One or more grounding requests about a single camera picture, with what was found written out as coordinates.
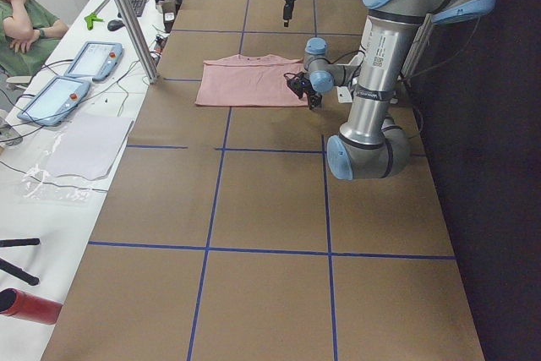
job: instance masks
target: white table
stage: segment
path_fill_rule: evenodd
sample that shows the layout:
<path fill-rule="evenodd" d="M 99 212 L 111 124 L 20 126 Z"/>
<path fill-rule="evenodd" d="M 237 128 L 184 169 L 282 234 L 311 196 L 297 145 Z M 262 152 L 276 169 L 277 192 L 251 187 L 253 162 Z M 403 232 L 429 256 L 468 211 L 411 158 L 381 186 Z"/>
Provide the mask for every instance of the white table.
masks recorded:
<path fill-rule="evenodd" d="M 94 11 L 103 0 L 90 0 L 80 13 L 69 32 L 60 42 L 47 63 L 62 59 L 72 59 L 85 41 L 116 41 L 123 44 L 124 54 L 111 77 L 100 85 L 93 84 L 89 96 L 105 90 L 111 83 L 128 71 L 137 61 L 137 55 L 126 28 L 117 31 L 107 30 L 107 21 L 116 19 L 117 7 L 113 0 L 98 14 L 104 22 L 95 22 L 93 30 L 87 30 L 84 17 Z M 143 16 L 138 18 L 147 44 L 151 44 L 157 34 L 163 34 L 161 14 L 156 11 L 154 0 L 149 0 Z M 53 69 L 62 74 L 68 64 L 57 65 Z M 32 81 L 25 93 L 35 94 L 54 75 L 45 69 Z M 86 112 L 102 116 L 117 116 L 125 100 L 121 117 L 137 117 L 148 88 L 148 79 L 140 63 L 121 81 L 126 93 L 118 86 L 112 86 L 107 92 L 81 103 L 68 120 L 76 119 L 77 112 Z M 23 98 L 18 106 L 28 103 Z M 8 115 L 12 125 L 22 123 L 16 118 L 18 109 Z M 24 137 L 21 144 L 8 147 L 0 155 L 0 161 L 11 167 L 27 172 L 31 168 L 43 168 L 47 156 L 52 150 L 57 137 L 69 123 L 57 128 L 43 128 Z M 36 129 L 34 125 L 17 126 L 20 134 L 28 134 Z M 84 188 L 105 189 L 109 187 L 124 146 L 106 178 L 87 181 L 79 177 L 47 178 L 49 182 L 79 185 Z M 59 189 L 37 182 L 25 183 L 23 173 L 15 172 L 0 164 L 0 239 L 39 238 L 41 245 L 0 249 L 0 257 L 23 268 L 31 275 L 40 278 L 39 285 L 32 287 L 14 276 L 0 272 L 0 291 L 13 287 L 43 298 L 63 303 L 74 279 L 85 251 L 88 238 L 95 225 L 96 218 L 105 200 L 106 193 L 87 191 L 76 194 L 77 189 Z M 9 361 L 36 361 L 41 358 L 51 337 L 54 325 L 0 316 L 0 359 Z"/>

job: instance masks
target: green clip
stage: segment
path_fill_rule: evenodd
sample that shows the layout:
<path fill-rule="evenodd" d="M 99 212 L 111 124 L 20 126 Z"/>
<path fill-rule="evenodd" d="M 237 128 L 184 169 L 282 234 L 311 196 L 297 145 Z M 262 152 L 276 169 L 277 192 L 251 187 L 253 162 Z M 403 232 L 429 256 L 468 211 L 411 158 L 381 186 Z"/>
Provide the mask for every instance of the green clip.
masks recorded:
<path fill-rule="evenodd" d="M 88 30 L 92 30 L 94 28 L 94 22 L 95 21 L 103 21 L 103 19 L 100 19 L 96 13 L 90 13 L 88 16 L 85 17 L 86 22 L 86 28 Z"/>

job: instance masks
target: dark wall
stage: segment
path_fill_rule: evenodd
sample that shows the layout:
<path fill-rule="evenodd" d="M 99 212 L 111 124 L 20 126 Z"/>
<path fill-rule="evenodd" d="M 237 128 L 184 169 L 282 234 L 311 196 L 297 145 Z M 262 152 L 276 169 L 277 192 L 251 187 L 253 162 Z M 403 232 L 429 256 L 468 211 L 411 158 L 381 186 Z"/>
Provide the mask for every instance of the dark wall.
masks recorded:
<path fill-rule="evenodd" d="M 498 0 L 413 79 L 487 361 L 541 360 L 541 0 Z M 419 69 L 475 22 L 438 28 Z"/>

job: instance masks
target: seated person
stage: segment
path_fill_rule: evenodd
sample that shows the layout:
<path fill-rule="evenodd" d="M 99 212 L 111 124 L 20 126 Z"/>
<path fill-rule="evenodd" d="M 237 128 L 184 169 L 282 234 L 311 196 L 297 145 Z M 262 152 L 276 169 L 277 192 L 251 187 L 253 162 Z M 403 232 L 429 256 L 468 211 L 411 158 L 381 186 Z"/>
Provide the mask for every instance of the seated person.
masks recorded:
<path fill-rule="evenodd" d="M 0 66 L 10 76 L 36 74 L 66 31 L 36 0 L 0 0 Z"/>

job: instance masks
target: pink cloth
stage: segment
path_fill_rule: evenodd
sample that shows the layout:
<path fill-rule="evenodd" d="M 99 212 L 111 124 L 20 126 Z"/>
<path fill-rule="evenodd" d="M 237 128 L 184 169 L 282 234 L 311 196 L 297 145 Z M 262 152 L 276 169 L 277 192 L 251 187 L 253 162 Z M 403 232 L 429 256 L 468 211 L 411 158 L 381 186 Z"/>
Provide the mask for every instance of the pink cloth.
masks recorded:
<path fill-rule="evenodd" d="M 195 104 L 200 106 L 307 106 L 287 87 L 284 74 L 303 70 L 300 60 L 276 55 L 233 55 L 205 61 Z"/>

